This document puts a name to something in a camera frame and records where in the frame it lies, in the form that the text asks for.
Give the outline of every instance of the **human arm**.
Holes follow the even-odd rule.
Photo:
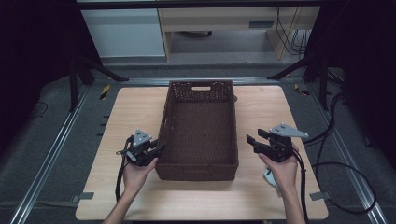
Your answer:
[[[146,182],[149,172],[155,168],[157,158],[154,159],[148,166],[139,167],[127,164],[123,170],[124,192],[121,194],[119,201],[114,206],[113,210],[108,214],[103,222],[104,224],[122,223],[131,206],[137,193],[142,189]]]
[[[288,224],[305,224],[295,186],[298,167],[297,160],[292,156],[285,161],[275,162],[263,154],[259,154],[259,157],[273,172],[275,182],[282,194]]]

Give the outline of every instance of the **gray floor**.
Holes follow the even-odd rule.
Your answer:
[[[241,32],[214,33],[215,40],[200,39],[195,48],[204,52],[194,53],[191,38],[179,36],[174,44],[174,57],[169,64],[132,64],[130,66],[109,66],[116,74],[130,78],[179,78],[179,77],[268,77],[284,69],[289,63],[298,60],[298,56],[289,56],[278,62],[275,55],[269,50],[267,42],[260,38],[253,38],[260,46],[256,50],[249,43],[242,43],[236,39],[235,49],[227,49],[231,40],[227,36],[255,36],[256,34],[242,34]],[[315,136],[326,129],[326,123],[315,101],[317,83],[309,86],[302,82],[300,69],[289,77],[283,78],[277,85],[283,88],[290,104],[290,110],[300,130]],[[101,141],[101,134],[105,127],[106,116],[110,115],[111,108],[120,88],[129,84],[115,83],[107,77],[94,72],[96,80],[88,87],[88,94],[84,105],[78,114],[77,120],[62,147],[45,185],[38,195],[39,202],[64,202],[57,206],[38,204],[30,212],[26,223],[99,223],[99,221],[81,222],[75,218],[75,207],[64,207],[70,202],[73,195],[83,191],[85,181]],[[294,89],[298,83],[302,91],[310,91],[311,95],[302,95]],[[99,100],[102,89],[106,84],[111,88],[105,100]],[[329,84],[329,102],[340,91],[339,86]],[[13,139],[8,154],[2,158],[0,167],[0,223],[8,223],[25,193],[34,181],[35,175],[68,116],[69,89],[68,78],[61,78],[48,84],[41,93],[40,102],[48,105],[47,111],[36,118],[30,119]],[[32,112],[32,117],[39,115],[46,109],[44,104],[38,103]],[[341,102],[336,107],[335,127],[342,135],[348,152],[356,162],[358,168],[367,176],[375,187],[378,205],[385,214],[388,223],[396,223],[396,172],[379,148],[367,147],[364,144],[364,134],[359,128],[347,104]],[[315,163],[319,145],[307,147],[306,151],[311,163]],[[324,145],[321,161],[342,161],[334,139],[329,137]],[[333,200],[349,209],[362,209],[361,198],[349,179],[345,168],[325,166],[319,169],[319,183],[324,191],[329,191]],[[329,216],[321,221],[312,223],[375,223],[368,215],[351,215],[328,203]],[[274,220],[273,223],[284,223]]]

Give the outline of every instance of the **human hand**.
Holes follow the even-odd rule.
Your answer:
[[[127,164],[123,170],[124,193],[136,194],[146,182],[149,172],[155,168],[158,158],[155,158],[148,166],[136,166]]]
[[[293,148],[298,151],[297,146],[292,144]],[[296,174],[298,163],[296,158],[293,156],[289,157],[287,160],[282,162],[272,161],[270,158],[264,154],[259,154],[259,158],[271,169],[275,182],[280,190],[283,192],[285,190],[295,189]]]

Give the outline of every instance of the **wooden table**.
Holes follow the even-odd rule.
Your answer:
[[[91,200],[81,200],[76,217],[105,219],[116,204],[114,194],[120,155],[127,137],[139,128],[158,137],[167,93],[165,87],[121,89],[97,151],[84,192]],[[125,219],[129,220],[264,220],[285,219],[282,198],[262,178],[265,165],[253,153],[246,134],[256,139],[257,129],[268,130],[281,122],[296,127],[282,89],[278,86],[235,86],[236,130],[239,167],[234,181],[163,181],[155,170],[137,195]],[[310,219],[328,215],[323,200],[312,201],[319,192],[300,138],[292,141],[300,149],[306,172],[306,206]],[[300,190],[297,172],[297,190]]]

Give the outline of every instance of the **brown wicker basket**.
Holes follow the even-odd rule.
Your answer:
[[[158,139],[159,146],[166,144],[156,166],[160,179],[234,180],[238,148],[233,83],[170,82]]]

